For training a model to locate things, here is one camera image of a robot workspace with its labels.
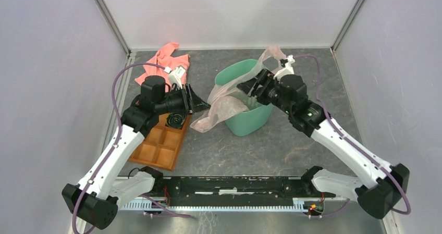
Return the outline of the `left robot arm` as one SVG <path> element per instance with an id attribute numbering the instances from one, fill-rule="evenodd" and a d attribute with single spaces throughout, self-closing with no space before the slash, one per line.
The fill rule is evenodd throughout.
<path id="1" fill-rule="evenodd" d="M 148 76 L 140 94 L 118 118 L 118 127 L 101 156 L 76 184 L 66 184 L 62 197 L 72 213 L 72 225 L 78 218 L 103 230 L 115 219 L 118 210 L 145 193 L 158 196 L 164 183 L 142 170 L 125 182 L 114 181 L 125 162 L 158 124 L 163 114 L 192 115 L 210 105 L 195 94 L 189 84 L 169 86 L 161 76 Z"/>

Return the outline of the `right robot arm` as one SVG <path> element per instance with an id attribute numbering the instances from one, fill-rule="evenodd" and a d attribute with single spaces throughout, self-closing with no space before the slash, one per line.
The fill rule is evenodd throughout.
<path id="1" fill-rule="evenodd" d="M 272 104 L 286 113 L 291 125 L 337 156 L 354 176 L 337 174 L 314 166 L 302 177 L 301 190 L 307 196 L 331 193 L 357 202 L 370 216 L 384 218 L 404 200 L 405 214 L 411 212 L 406 198 L 410 171 L 403 164 L 392 165 L 369 151 L 346 133 L 326 109 L 308 98 L 307 87 L 298 75 L 277 78 L 260 71 L 236 86 L 263 105 Z"/>

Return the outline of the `green plastic trash bin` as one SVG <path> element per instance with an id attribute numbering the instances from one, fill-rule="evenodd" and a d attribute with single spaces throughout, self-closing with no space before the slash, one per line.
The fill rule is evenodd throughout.
<path id="1" fill-rule="evenodd" d="M 249 72 L 256 63 L 257 60 L 255 59 L 246 59 L 227 67 L 219 74 L 217 74 L 217 76 L 215 77 L 215 84 L 227 84 L 229 81 L 232 81 L 233 79 L 238 78 L 241 75 Z M 245 103 L 248 109 L 245 112 L 241 112 L 225 120 L 225 124 L 233 134 L 240 137 L 246 136 L 260 129 L 267 123 L 270 114 L 274 108 L 273 105 L 249 103 L 249 98 L 241 92 L 235 97 L 241 102 Z"/>

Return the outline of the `pink plastic trash bag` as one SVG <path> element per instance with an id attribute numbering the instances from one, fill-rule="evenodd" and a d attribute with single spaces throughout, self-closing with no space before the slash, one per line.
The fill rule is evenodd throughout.
<path id="1" fill-rule="evenodd" d="M 215 84 L 207 98 L 207 103 L 211 105 L 211 108 L 204 111 L 198 119 L 191 123 L 190 127 L 197 132 L 205 133 L 213 129 L 217 124 L 225 123 L 225 120 L 230 117 L 245 112 L 248 109 L 247 105 L 235 97 L 241 92 L 236 88 L 236 85 L 254 78 L 263 69 L 276 73 L 281 68 L 279 60 L 286 57 L 287 55 L 283 53 L 280 47 L 268 47 L 256 59 L 257 63 L 249 72 L 229 81 L 225 85 Z M 258 103 L 254 98 L 248 98 L 249 103 Z"/>

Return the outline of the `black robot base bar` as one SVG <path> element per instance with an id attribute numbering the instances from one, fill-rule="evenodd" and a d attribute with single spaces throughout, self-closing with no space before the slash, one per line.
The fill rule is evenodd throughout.
<path id="1" fill-rule="evenodd" d="M 155 182 L 149 196 L 166 197 L 170 206 L 289 206 L 294 198 L 317 200 L 319 192 L 300 177 L 171 176 Z"/>

